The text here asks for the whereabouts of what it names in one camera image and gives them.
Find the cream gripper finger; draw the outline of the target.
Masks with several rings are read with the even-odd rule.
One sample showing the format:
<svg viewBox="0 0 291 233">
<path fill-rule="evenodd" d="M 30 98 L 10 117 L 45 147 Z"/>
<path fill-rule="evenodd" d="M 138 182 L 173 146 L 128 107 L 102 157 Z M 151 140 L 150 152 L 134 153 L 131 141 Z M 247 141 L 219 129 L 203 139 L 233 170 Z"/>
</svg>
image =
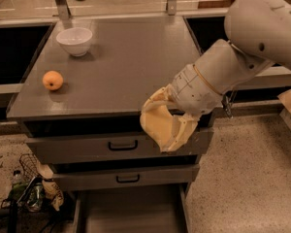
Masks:
<svg viewBox="0 0 291 233">
<path fill-rule="evenodd" d="M 172 97 L 171 86 L 161 87 L 156 90 L 143 104 L 143 113 L 157 113 L 163 114 L 168 111 L 170 107 L 176 105 L 175 99 Z"/>
<path fill-rule="evenodd" d="M 162 152 L 172 152 L 185 145 L 195 131 L 200 118 L 190 114 L 172 116 L 163 132 Z"/>
</svg>

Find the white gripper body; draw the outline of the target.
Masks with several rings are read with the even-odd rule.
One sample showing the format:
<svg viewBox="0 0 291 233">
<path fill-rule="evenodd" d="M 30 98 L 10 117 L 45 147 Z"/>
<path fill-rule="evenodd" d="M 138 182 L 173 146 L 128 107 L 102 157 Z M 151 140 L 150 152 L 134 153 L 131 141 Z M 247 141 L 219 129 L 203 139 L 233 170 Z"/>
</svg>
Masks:
<svg viewBox="0 0 291 233">
<path fill-rule="evenodd" d="M 169 93 L 177 107 L 192 116 L 209 114 L 222 100 L 222 96 L 204 82 L 193 64 L 186 65 L 175 75 Z"/>
</svg>

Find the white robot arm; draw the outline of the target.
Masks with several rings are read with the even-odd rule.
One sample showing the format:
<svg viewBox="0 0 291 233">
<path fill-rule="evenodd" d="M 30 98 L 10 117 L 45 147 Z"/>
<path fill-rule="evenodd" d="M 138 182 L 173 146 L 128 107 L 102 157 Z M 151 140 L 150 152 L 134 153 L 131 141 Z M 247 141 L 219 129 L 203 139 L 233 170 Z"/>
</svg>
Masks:
<svg viewBox="0 0 291 233">
<path fill-rule="evenodd" d="M 225 40 L 216 41 L 144 103 L 141 126 L 162 152 L 185 145 L 201 116 L 238 84 L 274 64 L 291 70 L 291 5 L 284 0 L 237 0 L 224 29 Z"/>
</svg>

